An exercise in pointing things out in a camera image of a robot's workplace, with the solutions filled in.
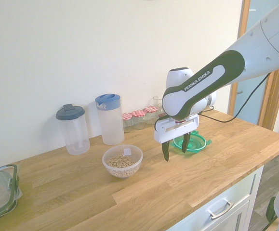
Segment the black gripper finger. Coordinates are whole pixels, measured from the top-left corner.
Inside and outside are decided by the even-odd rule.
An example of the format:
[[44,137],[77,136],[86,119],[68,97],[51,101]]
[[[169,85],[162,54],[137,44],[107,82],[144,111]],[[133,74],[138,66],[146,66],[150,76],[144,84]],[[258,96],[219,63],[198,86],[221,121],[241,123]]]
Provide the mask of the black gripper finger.
[[185,153],[188,148],[191,133],[186,133],[183,135],[182,152]]
[[169,161],[169,146],[170,146],[169,141],[162,143],[162,152],[163,152],[164,159],[166,161]]

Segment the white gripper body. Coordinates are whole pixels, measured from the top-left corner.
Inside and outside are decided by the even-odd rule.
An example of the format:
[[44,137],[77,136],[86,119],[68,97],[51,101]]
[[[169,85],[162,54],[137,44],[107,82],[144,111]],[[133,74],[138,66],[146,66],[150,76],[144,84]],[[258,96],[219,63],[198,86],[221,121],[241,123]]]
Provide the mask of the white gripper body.
[[158,143],[165,143],[184,134],[196,130],[199,126],[199,115],[191,115],[185,121],[176,121],[172,118],[156,122],[154,139]]

